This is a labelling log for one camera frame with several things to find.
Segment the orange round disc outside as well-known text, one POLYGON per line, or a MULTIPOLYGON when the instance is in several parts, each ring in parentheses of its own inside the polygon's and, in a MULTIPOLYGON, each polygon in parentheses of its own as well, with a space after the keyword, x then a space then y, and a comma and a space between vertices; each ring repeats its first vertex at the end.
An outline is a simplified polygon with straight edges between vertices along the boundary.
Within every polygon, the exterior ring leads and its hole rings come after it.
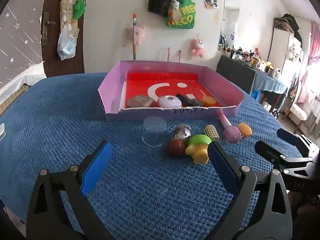
POLYGON ((241 122, 238 124, 238 129, 244 138, 247 138, 252 134, 251 127, 244 122, 241 122))

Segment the pink nail polish bottle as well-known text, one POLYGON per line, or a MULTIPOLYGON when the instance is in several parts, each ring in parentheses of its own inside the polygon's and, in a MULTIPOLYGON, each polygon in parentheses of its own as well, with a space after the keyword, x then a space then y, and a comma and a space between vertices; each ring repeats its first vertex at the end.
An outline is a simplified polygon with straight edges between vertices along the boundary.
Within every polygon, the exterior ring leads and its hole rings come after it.
POLYGON ((229 122, 223 110, 219 111, 219 121, 223 126, 223 137, 225 141, 230 144, 239 143, 242 139, 242 133, 236 126, 229 122))

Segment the rhinestone studded silver block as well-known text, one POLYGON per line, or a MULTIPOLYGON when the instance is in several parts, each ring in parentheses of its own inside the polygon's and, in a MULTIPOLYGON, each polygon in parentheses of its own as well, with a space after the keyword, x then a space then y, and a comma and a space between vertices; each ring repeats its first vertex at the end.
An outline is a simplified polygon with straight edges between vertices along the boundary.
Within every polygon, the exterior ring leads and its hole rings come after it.
POLYGON ((207 137, 209 137, 211 139, 211 141, 219 141, 220 140, 220 136, 219 136, 215 126, 212 124, 205 126, 202 133, 204 135, 206 135, 207 137))

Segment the green yellow duck toy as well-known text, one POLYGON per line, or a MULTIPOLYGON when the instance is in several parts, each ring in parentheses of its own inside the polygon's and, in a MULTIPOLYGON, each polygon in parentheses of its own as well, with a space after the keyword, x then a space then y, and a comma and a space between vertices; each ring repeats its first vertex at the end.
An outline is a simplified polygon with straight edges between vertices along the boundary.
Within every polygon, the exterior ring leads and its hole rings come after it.
POLYGON ((185 154, 193 159, 194 164, 208 163, 208 145, 211 143, 210 137, 204 134, 197 134, 192 136, 188 141, 188 146, 185 149, 185 154))

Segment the silver glitter ball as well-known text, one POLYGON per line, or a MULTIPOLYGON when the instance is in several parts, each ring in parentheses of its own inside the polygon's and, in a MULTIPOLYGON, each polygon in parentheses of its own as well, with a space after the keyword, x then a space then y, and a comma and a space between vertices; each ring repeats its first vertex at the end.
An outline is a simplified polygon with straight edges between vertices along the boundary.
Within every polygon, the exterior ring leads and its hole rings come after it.
POLYGON ((188 124, 178 124, 175 126, 172 134, 172 140, 188 141, 192 135, 192 129, 188 124))

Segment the black silver square bottle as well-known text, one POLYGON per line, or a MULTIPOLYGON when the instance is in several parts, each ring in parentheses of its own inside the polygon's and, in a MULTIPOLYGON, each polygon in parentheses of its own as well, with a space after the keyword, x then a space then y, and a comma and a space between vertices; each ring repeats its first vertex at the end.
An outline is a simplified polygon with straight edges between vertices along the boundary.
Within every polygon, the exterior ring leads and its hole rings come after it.
POLYGON ((176 94, 176 97, 181 101, 184 107, 203 107, 204 104, 197 99, 189 99, 182 94, 176 94))

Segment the pale pink round case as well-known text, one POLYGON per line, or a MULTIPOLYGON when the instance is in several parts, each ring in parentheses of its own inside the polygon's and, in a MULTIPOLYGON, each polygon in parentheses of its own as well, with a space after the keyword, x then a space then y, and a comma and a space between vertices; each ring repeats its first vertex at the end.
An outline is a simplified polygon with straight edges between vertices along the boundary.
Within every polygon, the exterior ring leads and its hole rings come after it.
POLYGON ((173 95, 165 95, 158 98, 157 103, 161 108, 181 108, 181 100, 173 95))

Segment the black cloth side table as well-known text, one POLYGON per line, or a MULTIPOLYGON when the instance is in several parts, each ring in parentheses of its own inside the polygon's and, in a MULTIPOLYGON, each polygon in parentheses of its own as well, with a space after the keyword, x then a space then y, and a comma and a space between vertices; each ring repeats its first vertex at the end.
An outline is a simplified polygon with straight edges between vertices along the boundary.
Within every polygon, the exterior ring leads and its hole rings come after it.
POLYGON ((257 102, 262 92, 273 93, 281 97, 287 96, 289 91, 285 84, 269 76, 266 72, 250 68, 242 61, 223 55, 217 63, 216 72, 240 87, 257 102))

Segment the orange round disc in box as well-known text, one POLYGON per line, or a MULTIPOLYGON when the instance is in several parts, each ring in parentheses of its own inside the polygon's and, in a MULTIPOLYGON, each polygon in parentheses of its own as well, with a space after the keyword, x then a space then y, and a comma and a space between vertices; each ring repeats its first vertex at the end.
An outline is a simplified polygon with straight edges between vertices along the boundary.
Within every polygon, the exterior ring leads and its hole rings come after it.
POLYGON ((202 98, 202 103, 205 107, 215 107, 217 100, 212 96, 205 95, 202 98))

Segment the pink curtain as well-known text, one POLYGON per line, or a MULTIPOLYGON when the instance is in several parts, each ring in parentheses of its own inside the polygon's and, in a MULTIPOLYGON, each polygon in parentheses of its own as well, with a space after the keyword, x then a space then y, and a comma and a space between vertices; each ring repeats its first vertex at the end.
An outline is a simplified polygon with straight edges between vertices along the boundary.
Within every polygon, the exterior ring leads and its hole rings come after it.
POLYGON ((308 63, 301 82, 302 90, 298 103, 305 103, 311 91, 316 95, 319 93, 319 25, 314 22, 311 22, 308 63))

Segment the white wardrobe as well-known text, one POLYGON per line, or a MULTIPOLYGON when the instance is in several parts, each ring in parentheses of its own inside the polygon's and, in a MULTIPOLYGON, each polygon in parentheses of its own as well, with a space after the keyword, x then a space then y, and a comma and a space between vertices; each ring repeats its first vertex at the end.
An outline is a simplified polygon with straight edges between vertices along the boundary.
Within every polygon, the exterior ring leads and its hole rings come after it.
POLYGON ((302 66, 303 50, 299 40, 288 31, 273 29, 268 62, 281 75, 293 75, 302 66))

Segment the dark red ball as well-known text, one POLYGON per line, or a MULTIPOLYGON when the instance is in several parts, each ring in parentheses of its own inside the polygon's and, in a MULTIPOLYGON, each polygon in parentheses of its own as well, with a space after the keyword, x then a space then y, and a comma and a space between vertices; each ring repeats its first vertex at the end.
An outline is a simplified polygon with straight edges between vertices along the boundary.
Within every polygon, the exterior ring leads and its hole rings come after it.
POLYGON ((175 139, 168 143, 167 153, 172 157, 185 154, 185 143, 181 139, 175 139))

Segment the blue knitted table cloth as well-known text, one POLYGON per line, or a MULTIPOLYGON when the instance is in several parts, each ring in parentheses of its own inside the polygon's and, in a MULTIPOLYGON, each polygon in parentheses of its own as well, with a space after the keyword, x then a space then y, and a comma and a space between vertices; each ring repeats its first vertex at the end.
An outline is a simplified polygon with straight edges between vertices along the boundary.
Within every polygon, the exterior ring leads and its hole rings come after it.
MULTIPOLYGON (((39 173, 79 165, 106 140, 111 158, 86 197, 113 239, 207 239, 232 194, 210 160, 194 164, 189 155, 171 157, 164 146, 146 146, 141 122, 107 121, 98 95, 104 77, 99 73, 41 80, 2 115, 6 135, 1 140, 1 201, 27 223, 39 173)), ((255 151, 258 141, 287 156, 299 155, 277 137, 280 123, 249 95, 231 121, 253 129, 238 144, 218 142, 240 165, 259 173, 276 169, 255 151)), ((67 194, 60 194, 73 229, 81 232, 67 194)), ((248 225, 259 194, 253 193, 240 230, 248 225)))

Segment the white phone on table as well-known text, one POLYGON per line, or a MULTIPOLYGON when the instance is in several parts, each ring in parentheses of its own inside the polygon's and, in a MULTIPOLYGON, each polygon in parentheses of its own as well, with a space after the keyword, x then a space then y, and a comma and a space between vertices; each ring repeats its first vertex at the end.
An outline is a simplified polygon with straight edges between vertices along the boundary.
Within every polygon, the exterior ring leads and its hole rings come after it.
POLYGON ((6 130, 5 130, 5 124, 0 124, 0 141, 5 137, 6 130))

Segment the clear plastic cup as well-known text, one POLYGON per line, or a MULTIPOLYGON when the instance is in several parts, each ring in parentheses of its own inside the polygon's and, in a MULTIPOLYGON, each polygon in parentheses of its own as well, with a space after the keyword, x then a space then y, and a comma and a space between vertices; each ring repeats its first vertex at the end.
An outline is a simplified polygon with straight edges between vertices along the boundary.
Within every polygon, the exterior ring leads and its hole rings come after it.
POLYGON ((150 147, 163 145, 167 134, 167 122, 159 116, 149 116, 143 121, 142 141, 150 147))

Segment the pink plush toy right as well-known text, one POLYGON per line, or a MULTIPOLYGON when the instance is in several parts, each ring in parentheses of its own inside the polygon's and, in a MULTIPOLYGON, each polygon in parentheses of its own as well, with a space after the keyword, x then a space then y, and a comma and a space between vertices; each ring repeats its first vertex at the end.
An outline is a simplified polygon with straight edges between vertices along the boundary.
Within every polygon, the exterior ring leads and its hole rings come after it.
POLYGON ((192 41, 192 54, 194 57, 204 57, 204 43, 203 40, 195 38, 192 41))

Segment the grey-pink earbud case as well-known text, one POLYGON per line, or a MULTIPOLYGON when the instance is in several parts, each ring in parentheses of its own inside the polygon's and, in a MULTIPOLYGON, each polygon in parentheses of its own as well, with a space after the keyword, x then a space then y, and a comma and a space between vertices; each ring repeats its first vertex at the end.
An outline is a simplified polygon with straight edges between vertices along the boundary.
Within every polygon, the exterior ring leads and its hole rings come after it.
POLYGON ((145 95, 136 95, 127 100, 127 106, 129 108, 150 107, 152 104, 153 99, 145 95))

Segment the pink cardboard box tray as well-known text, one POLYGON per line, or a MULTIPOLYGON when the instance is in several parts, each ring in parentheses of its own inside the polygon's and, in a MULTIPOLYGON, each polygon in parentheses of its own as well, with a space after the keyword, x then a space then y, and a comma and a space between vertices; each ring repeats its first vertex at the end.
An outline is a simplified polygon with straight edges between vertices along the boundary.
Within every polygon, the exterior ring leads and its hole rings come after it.
POLYGON ((166 120, 213 118, 223 110, 227 117, 236 116, 244 93, 216 71, 194 64, 164 61, 119 61, 98 88, 109 121, 142 121, 148 116, 166 120), (202 100, 212 96, 215 107, 161 108, 161 96, 182 94, 202 100), (127 100, 136 95, 153 99, 150 107, 129 108, 127 100))

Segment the dark brown door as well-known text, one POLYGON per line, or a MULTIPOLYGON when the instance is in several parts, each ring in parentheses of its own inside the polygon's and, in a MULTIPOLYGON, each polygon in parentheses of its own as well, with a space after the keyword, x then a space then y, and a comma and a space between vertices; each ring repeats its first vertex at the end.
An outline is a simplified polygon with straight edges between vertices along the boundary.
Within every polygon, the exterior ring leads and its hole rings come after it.
POLYGON ((41 20, 41 49, 47 77, 81 74, 84 68, 84 15, 86 0, 44 0, 41 20))

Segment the green tote bag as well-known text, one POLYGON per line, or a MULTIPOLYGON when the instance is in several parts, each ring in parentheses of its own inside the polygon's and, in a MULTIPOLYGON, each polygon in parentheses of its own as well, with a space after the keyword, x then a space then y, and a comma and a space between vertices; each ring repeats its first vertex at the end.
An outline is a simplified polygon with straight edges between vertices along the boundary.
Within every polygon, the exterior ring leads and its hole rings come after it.
POLYGON ((178 10, 168 10, 166 26, 173 29, 193 29, 195 26, 196 8, 192 0, 178 0, 178 10))

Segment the white blue plastic bag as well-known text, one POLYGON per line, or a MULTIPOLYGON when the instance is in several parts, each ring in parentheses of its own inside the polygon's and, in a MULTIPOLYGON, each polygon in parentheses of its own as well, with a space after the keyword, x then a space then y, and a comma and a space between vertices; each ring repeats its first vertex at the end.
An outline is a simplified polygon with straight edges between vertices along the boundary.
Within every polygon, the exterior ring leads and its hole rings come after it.
POLYGON ((75 42, 76 39, 71 33, 71 25, 68 23, 63 27, 57 42, 57 53, 61 61, 75 57, 75 42))

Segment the pink plush behind mop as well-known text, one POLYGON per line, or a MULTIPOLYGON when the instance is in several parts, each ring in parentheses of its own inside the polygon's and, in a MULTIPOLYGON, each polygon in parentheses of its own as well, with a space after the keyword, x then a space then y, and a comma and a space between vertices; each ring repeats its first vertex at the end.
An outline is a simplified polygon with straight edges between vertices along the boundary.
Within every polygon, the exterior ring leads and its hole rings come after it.
POLYGON ((129 27, 125 29, 126 38, 131 43, 134 42, 133 33, 135 33, 135 41, 136 45, 140 46, 145 37, 145 25, 136 26, 136 31, 134 31, 133 27, 129 27))

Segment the black backpack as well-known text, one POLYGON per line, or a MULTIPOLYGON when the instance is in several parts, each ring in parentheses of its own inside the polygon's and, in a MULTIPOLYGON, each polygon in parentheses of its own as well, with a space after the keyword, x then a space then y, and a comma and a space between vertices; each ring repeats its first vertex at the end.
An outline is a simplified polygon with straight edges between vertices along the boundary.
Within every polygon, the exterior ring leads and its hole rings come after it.
POLYGON ((172 0, 149 0, 148 12, 162 17, 167 17, 171 1, 172 0))

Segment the orange grey mop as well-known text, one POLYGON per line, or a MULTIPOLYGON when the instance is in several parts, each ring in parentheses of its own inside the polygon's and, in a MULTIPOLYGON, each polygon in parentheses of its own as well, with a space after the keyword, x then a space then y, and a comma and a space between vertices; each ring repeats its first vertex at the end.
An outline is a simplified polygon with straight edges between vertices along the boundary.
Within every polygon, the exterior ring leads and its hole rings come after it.
POLYGON ((133 14, 132 21, 133 21, 133 47, 132 47, 132 52, 133 52, 133 60, 136 60, 136 51, 137 51, 137 45, 136 45, 137 15, 136 14, 133 14))

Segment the green plush on door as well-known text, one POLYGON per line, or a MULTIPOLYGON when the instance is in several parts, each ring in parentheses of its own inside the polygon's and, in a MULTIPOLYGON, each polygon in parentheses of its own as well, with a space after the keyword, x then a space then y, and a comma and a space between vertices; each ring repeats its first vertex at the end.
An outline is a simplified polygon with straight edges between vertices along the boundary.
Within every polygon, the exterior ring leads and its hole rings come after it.
POLYGON ((73 6, 73 20, 77 21, 86 12, 86 7, 84 0, 77 0, 73 6))

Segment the white plush keychain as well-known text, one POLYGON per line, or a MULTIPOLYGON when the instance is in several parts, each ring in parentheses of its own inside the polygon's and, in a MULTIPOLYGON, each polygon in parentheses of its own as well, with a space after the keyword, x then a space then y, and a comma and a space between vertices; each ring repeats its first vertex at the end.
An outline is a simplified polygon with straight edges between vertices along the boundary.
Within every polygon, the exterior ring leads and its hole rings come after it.
POLYGON ((170 2, 170 6, 171 6, 172 10, 178 10, 179 6, 180 6, 180 3, 179 3, 178 0, 172 0, 170 2))

